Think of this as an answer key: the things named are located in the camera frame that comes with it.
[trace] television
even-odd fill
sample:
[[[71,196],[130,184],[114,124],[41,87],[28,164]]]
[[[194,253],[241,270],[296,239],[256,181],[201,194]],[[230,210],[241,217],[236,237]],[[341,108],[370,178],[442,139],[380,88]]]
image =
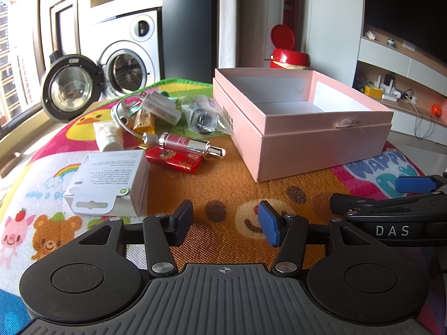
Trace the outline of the television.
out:
[[[447,0],[365,0],[364,22],[447,64]]]

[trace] pink box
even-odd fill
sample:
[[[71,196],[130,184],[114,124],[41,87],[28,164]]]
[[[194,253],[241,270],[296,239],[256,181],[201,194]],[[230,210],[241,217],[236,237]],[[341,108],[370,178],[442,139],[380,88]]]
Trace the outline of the pink box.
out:
[[[256,181],[381,154],[393,112],[312,70],[216,69],[214,98]]]

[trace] black gripper base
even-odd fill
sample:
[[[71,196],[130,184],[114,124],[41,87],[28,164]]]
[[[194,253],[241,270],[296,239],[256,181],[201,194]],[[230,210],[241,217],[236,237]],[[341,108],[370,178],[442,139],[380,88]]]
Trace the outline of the black gripper base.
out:
[[[317,307],[299,281],[262,264],[188,264],[154,279],[142,298],[115,318],[91,325],[36,319],[20,334],[51,335],[429,335],[416,320],[357,325]]]

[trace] product packaging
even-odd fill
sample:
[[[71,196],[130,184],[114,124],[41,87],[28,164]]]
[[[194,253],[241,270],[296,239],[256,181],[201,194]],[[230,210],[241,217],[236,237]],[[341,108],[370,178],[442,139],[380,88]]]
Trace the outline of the product packaging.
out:
[[[393,111],[312,70],[217,69],[213,96],[256,181],[380,155]]]
[[[155,134],[155,117],[151,112],[140,109],[135,115],[135,125],[133,131],[138,135],[145,133]]]
[[[146,147],[142,145],[140,148],[146,150],[146,158],[148,162],[167,166],[189,174],[194,174],[203,162],[201,157],[184,154],[183,152],[166,150],[159,146]]]
[[[122,129],[114,121],[93,122],[96,143],[101,152],[123,150]]]
[[[140,104],[141,108],[160,117],[172,126],[175,126],[178,123],[182,116],[182,112],[175,108],[175,102],[172,102],[167,97],[157,92],[144,91],[144,93],[146,93],[146,95]]]
[[[146,215],[149,165],[144,150],[88,154],[64,192],[74,214]]]
[[[213,132],[231,134],[230,123],[213,98],[205,95],[188,95],[180,98],[188,129],[207,135]]]
[[[161,148],[182,152],[187,155],[205,157],[207,155],[214,157],[225,156],[226,151],[220,147],[211,146],[211,142],[198,140],[187,136],[180,136],[174,133],[163,133],[158,143]]]

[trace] washing machine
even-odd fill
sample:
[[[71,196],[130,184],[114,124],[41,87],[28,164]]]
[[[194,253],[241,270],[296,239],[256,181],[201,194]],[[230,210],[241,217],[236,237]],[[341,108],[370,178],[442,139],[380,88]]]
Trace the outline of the washing machine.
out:
[[[163,78],[160,7],[122,13],[125,6],[132,5],[118,6],[117,2],[107,8],[114,16],[90,25],[82,55],[65,55],[46,71],[41,101],[54,120],[69,122],[94,101],[117,98]],[[108,16],[104,6],[101,8],[97,17]]]

